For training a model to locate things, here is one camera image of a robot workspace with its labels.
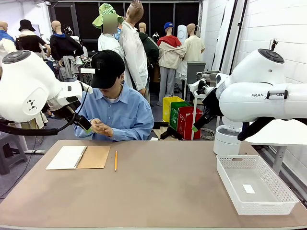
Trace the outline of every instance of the black hat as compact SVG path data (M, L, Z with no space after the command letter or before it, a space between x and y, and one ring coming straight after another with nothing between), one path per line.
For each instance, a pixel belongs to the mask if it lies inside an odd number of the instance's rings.
M93 56L92 68L95 69L95 74L91 86L109 89L114 85L116 78L125 71L125 63L119 54L106 49Z
M20 28L19 31L21 30L31 30L31 31L35 31L35 29L33 28L31 22L29 20L26 19L22 19L20 21Z

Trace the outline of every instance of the white plastic basket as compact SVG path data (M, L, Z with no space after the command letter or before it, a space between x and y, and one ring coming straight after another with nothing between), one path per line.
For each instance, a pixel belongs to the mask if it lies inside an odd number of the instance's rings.
M260 156L216 156L217 171L239 215L287 215L298 199Z

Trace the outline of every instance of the yellow pencil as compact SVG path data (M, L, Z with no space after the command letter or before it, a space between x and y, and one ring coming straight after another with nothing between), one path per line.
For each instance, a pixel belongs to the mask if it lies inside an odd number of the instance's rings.
M115 151L115 171L117 171L117 150Z

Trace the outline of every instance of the green bucket hat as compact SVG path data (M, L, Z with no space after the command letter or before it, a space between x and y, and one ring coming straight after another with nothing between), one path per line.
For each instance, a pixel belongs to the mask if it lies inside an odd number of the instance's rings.
M116 14L116 11L113 9L113 7L108 4L104 3L99 7L99 16L93 21L93 26L95 26L98 29L101 29L102 24L104 23L104 14ZM123 21L122 17L117 15L118 22Z

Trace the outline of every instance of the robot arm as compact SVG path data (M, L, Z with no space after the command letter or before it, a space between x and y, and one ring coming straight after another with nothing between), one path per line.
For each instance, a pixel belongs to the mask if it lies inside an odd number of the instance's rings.
M285 83L284 60L277 53L258 49L234 69L218 74L216 87L207 87L203 100L208 108L195 131L216 115L244 122L239 140L256 134L273 119L297 119L307 124L307 84Z
M74 112L80 105L82 92L93 92L90 86L80 81L60 82L43 59L31 51L18 50L8 54L2 60L2 68L1 117L14 122L27 122L35 118L47 103L56 116L84 129L90 128L90 123Z

